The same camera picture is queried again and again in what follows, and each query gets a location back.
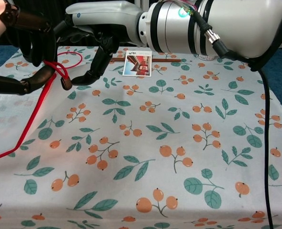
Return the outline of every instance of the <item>black cable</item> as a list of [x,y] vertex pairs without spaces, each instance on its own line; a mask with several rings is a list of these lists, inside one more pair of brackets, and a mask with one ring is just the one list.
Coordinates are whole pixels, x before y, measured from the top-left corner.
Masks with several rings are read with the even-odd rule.
[[265,93],[265,130],[264,130],[264,147],[265,147],[265,167],[264,167],[264,188],[265,188],[265,199],[267,216],[269,221],[270,229],[273,229],[270,200],[269,200],[269,186],[268,186],[268,167],[269,167],[269,117],[270,117],[270,94],[268,80],[262,70],[259,70],[259,74],[262,77]]
[[[206,31],[211,30],[212,26],[209,25],[202,16],[195,11],[193,13],[193,18],[195,19],[196,23],[198,24],[201,34],[203,35]],[[227,47],[223,44],[221,40],[217,40],[212,44],[213,49],[216,53],[222,58],[228,58],[231,60],[240,60],[242,62],[252,63],[252,60],[244,58],[240,56],[238,53],[228,50]],[[269,85],[268,80],[265,74],[262,72],[261,69],[258,70],[263,81],[264,85],[264,93],[265,93],[265,130],[264,130],[264,190],[265,190],[265,200],[266,200],[266,208],[267,208],[267,216],[269,222],[269,228],[273,229],[273,221],[271,215],[271,208],[270,208],[270,200],[269,200],[269,186],[268,186],[268,173],[269,173],[269,117],[270,117],[270,94],[269,94]]]

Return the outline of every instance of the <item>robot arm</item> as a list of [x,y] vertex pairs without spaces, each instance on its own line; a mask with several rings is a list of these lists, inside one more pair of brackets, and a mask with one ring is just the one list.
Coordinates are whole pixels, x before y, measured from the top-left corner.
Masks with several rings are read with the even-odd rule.
[[[191,0],[198,8],[193,17],[176,1],[160,1],[148,12],[125,1],[76,3],[66,13],[76,28],[94,37],[111,32],[118,42],[157,52],[218,55],[248,62],[252,71],[282,47],[282,0]],[[97,64],[94,59],[91,67]],[[93,75],[90,70],[72,83],[93,83],[99,78]]]
[[[190,9],[194,11],[180,2],[193,5]],[[42,60],[56,60],[58,41],[71,37],[76,42],[93,36],[100,43],[98,51],[90,70],[73,79],[73,85],[88,85],[99,79],[120,43],[125,42],[157,52],[218,55],[248,62],[256,71],[282,47],[282,0],[159,0],[148,12],[126,1],[76,3],[66,9],[66,19],[54,30],[42,16],[22,12],[0,0],[0,35],[6,27],[13,44],[35,66]],[[31,40],[23,38],[26,31],[31,33]],[[0,76],[0,93],[34,91],[54,71],[44,66],[39,73],[44,77],[35,75],[37,86],[31,90],[32,80],[10,82]],[[9,90],[12,84],[20,88],[19,93]]]

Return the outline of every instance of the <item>wooden stick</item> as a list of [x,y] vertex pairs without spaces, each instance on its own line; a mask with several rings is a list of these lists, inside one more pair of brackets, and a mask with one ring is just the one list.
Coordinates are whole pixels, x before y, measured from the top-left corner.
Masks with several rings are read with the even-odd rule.
[[[111,62],[125,62],[125,58],[114,57]],[[181,59],[152,59],[152,62],[181,62]]]

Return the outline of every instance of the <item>red string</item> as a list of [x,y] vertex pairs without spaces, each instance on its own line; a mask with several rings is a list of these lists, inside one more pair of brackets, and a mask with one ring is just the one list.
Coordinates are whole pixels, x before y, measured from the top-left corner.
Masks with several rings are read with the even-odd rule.
[[79,54],[78,52],[61,52],[61,53],[59,53],[58,55],[63,55],[63,54],[68,54],[68,53],[77,54],[77,55],[80,56],[81,59],[80,59],[80,61],[79,61],[78,63],[76,63],[76,64],[73,65],[73,66],[67,67],[66,69],[74,68],[74,67],[78,66],[78,65],[82,62],[83,56],[82,56],[81,54]]
[[[68,78],[69,78],[69,75],[68,75],[67,69],[69,69],[69,68],[74,68],[74,67],[76,67],[77,65],[79,65],[79,64],[82,62],[83,57],[82,57],[82,55],[79,54],[78,52],[62,52],[62,53],[59,53],[58,56],[59,56],[59,55],[62,55],[62,54],[65,54],[65,53],[74,53],[74,54],[77,54],[77,55],[80,56],[81,59],[80,59],[80,61],[79,61],[77,64],[75,64],[75,65],[73,65],[73,66],[71,66],[71,67],[67,67],[67,68],[65,68],[62,64],[60,64],[60,63],[58,63],[58,62],[47,62],[47,61],[44,61],[44,63],[45,63],[45,65],[48,65],[48,66],[54,68],[54,69],[58,72],[58,74],[60,74],[60,76],[61,76],[62,78],[68,79]],[[9,150],[9,151],[7,151],[7,152],[4,152],[4,153],[2,153],[2,154],[0,154],[0,158],[4,157],[4,156],[6,156],[6,155],[9,155],[10,153],[13,153],[15,150],[17,150],[17,149],[20,147],[20,145],[22,144],[23,140],[25,139],[25,137],[26,137],[26,135],[27,135],[27,133],[28,133],[30,127],[32,126],[32,123],[33,123],[33,121],[34,121],[34,119],[35,119],[35,117],[36,117],[36,115],[37,115],[37,112],[39,111],[39,109],[40,109],[42,103],[44,102],[44,99],[45,99],[47,93],[49,92],[49,89],[51,88],[52,82],[54,81],[55,78],[56,78],[56,74],[53,74],[53,76],[46,82],[46,84],[45,84],[44,88],[42,89],[42,92],[41,92],[41,94],[40,94],[40,96],[39,96],[39,99],[38,99],[38,101],[37,101],[37,103],[36,103],[36,106],[35,106],[35,108],[34,108],[32,114],[31,114],[31,116],[30,116],[30,119],[28,120],[28,122],[27,122],[25,128],[23,129],[22,134],[21,134],[21,136],[20,136],[20,138],[19,138],[19,140],[18,140],[16,146],[15,146],[13,149],[11,149],[11,150]]]

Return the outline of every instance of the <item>table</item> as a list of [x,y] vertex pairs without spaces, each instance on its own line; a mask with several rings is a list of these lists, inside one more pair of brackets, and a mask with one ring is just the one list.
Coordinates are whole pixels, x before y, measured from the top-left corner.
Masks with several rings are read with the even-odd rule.
[[[96,47],[58,52],[66,51],[83,56],[73,78]],[[268,228],[260,75],[241,62],[153,56],[181,62],[153,63],[151,78],[123,77],[123,63],[112,63],[70,91],[54,81],[20,149],[0,159],[0,229]],[[18,51],[0,75],[37,69]],[[39,93],[0,95],[0,152],[15,145]],[[282,229],[282,106],[273,92],[271,106],[269,192]]]

